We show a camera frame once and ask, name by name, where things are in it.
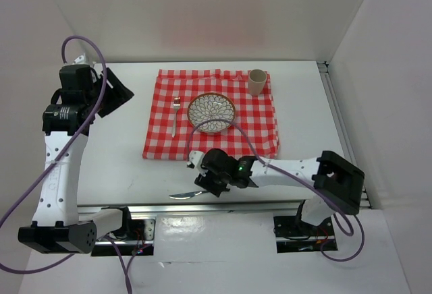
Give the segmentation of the silver table knife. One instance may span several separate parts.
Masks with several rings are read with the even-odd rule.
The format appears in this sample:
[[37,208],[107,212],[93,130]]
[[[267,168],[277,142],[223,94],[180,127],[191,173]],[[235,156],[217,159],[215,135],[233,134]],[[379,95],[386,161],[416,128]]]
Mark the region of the silver table knife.
[[180,194],[171,194],[169,195],[169,198],[173,200],[188,200],[190,198],[194,198],[199,195],[203,195],[208,193],[208,191],[194,191],[194,192],[186,192],[186,193],[180,193]]

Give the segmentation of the red white checkered cloth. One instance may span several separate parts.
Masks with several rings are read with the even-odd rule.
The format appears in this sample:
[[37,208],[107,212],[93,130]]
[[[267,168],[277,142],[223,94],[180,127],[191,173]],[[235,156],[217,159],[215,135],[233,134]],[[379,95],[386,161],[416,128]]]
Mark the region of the red white checkered cloth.
[[[228,97],[236,108],[235,127],[217,134],[194,131],[187,116],[190,102],[204,93]],[[181,98],[177,114],[176,135],[171,136],[173,100]],[[248,156],[254,152],[275,158],[279,152],[279,135],[271,80],[258,96],[248,93],[248,72],[222,69],[159,71],[153,92],[148,129],[142,157],[151,160],[186,160],[187,149],[207,152],[224,150],[231,156]]]

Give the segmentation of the silver fork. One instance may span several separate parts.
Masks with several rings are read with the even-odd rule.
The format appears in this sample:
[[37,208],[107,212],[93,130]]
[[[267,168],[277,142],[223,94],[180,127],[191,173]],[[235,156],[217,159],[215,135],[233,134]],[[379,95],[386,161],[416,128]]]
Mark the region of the silver fork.
[[171,136],[173,138],[176,136],[177,114],[180,107],[181,107],[181,98],[179,96],[176,96],[173,100],[174,117],[173,117],[173,123],[171,127]]

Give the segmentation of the patterned ceramic plate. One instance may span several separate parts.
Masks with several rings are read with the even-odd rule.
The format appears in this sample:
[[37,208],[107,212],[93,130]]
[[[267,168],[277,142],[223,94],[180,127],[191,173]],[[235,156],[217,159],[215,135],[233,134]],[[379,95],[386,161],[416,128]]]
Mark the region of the patterned ceramic plate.
[[227,129],[236,117],[236,108],[226,96],[214,92],[195,97],[187,109],[187,116],[198,131],[215,134]]

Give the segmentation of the beige paper cup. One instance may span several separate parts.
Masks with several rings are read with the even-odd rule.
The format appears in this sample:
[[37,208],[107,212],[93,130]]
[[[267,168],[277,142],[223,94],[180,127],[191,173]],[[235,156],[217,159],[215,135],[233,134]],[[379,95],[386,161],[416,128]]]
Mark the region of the beige paper cup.
[[258,96],[267,82],[267,73],[261,69],[253,69],[248,74],[248,93]]

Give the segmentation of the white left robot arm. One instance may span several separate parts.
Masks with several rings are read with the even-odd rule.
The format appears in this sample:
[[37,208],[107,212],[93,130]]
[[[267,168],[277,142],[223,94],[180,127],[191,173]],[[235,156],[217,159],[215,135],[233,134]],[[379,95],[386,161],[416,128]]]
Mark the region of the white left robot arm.
[[77,194],[82,155],[90,128],[82,127],[93,108],[104,117],[133,97],[111,71],[103,77],[89,65],[66,65],[59,71],[61,88],[43,113],[46,167],[32,222],[18,231],[18,241],[42,254],[88,254],[107,234],[128,238],[133,231],[126,207],[103,207],[79,219]]

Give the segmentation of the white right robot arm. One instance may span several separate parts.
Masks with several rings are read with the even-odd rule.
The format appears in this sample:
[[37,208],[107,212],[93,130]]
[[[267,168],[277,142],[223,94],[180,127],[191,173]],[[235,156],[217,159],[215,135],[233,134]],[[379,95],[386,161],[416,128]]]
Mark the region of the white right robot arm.
[[235,159],[220,149],[192,151],[187,167],[196,169],[194,183],[219,197],[228,186],[240,189],[271,185],[305,187],[314,193],[300,205],[294,219],[297,232],[311,234],[334,213],[359,213],[365,174],[333,151],[302,160],[264,160],[256,156]]

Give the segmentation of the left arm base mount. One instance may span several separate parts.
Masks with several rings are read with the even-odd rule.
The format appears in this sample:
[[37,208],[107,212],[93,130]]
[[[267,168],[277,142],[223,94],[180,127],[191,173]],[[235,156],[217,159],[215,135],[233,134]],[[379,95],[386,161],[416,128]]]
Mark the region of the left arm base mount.
[[[122,256],[152,256],[154,254],[154,240],[156,220],[154,218],[132,219],[128,221],[126,231],[111,232],[107,236],[116,244]],[[101,238],[91,252],[93,257],[116,256],[112,244]]]

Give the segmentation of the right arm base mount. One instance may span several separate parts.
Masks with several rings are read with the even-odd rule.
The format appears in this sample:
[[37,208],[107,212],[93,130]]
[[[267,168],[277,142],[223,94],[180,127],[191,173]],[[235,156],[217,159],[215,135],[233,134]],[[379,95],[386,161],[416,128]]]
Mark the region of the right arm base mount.
[[318,227],[297,221],[295,216],[273,217],[276,250],[279,254],[337,251],[335,231],[330,218]]

